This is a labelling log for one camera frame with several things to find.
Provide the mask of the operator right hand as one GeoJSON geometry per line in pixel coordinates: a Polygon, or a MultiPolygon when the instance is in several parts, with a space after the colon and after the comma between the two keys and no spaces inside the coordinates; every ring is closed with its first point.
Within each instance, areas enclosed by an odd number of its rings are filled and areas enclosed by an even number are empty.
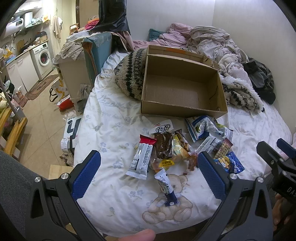
{"type": "Polygon", "coordinates": [[[283,202],[285,201],[285,198],[283,198],[280,194],[275,195],[275,205],[272,210],[273,215],[273,231],[276,231],[278,228],[278,225],[281,221],[283,221],[283,224],[286,225],[289,221],[291,216],[287,216],[285,219],[283,219],[283,214],[281,212],[281,209],[283,208],[283,202]]]}

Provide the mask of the operator left hand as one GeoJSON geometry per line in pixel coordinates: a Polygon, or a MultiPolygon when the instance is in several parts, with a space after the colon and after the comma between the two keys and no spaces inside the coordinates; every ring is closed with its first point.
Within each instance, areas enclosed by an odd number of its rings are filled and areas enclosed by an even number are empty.
{"type": "Polygon", "coordinates": [[[118,238],[118,241],[154,241],[156,233],[151,229],[145,229],[134,235],[118,238]]]}

